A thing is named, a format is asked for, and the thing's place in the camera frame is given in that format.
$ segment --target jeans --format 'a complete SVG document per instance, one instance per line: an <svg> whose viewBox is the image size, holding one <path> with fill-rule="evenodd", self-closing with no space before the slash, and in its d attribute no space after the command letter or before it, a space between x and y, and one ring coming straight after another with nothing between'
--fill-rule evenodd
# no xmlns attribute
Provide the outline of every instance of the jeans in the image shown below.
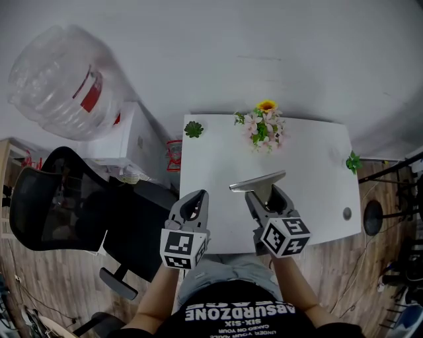
<svg viewBox="0 0 423 338"><path fill-rule="evenodd" d="M233 279L254 283L267 290L276 300L282 300L275 274L265 267L255 254L204 255L182 282L177 298L177 308L179 309L201 289Z"/></svg>

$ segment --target green succulent plant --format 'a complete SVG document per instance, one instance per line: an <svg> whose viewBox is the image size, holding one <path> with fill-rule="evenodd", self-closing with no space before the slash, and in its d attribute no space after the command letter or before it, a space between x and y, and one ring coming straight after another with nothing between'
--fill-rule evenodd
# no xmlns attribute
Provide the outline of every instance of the green succulent plant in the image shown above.
<svg viewBox="0 0 423 338"><path fill-rule="evenodd" d="M188 122L184 129L184 131L186 132L186 136L189 136L190 138L199 137L202 134L203 130L204 128L202 127L202 125L194 121Z"/></svg>
<svg viewBox="0 0 423 338"><path fill-rule="evenodd" d="M350 157L346 161L346 166L352 171L354 175L357 174L357 169L362 168L363 164L360 162L360 156L351 151Z"/></svg>

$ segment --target black t-shirt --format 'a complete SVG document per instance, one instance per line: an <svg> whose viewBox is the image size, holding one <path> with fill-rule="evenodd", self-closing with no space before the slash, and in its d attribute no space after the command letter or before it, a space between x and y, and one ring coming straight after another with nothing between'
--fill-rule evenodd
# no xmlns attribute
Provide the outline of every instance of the black t-shirt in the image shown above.
<svg viewBox="0 0 423 338"><path fill-rule="evenodd" d="M108 338L144 338L140 329L113 331ZM364 337L359 326L327 324L316 329L289 303L245 281L212 284L189 299L157 330L156 337Z"/></svg>

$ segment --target clear plastic water bottle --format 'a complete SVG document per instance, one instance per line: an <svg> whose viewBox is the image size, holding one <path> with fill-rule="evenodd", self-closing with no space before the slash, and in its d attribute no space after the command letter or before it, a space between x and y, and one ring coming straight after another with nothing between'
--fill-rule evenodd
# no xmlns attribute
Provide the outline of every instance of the clear plastic water bottle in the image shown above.
<svg viewBox="0 0 423 338"><path fill-rule="evenodd" d="M87 141L110 131L123 100L74 46L59 26L39 35L12 67L8 101L43 129Z"/></svg>

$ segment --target white wall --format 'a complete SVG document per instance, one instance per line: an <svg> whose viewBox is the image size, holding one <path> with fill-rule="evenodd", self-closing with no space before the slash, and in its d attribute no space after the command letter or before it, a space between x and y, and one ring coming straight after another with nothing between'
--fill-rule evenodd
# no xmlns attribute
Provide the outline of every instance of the white wall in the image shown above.
<svg viewBox="0 0 423 338"><path fill-rule="evenodd" d="M190 112L247 110L345 123L355 150L399 158L423 145L423 11L414 0L2 0L0 139L59 142L6 100L20 51L76 24L114 52L171 135Z"/></svg>

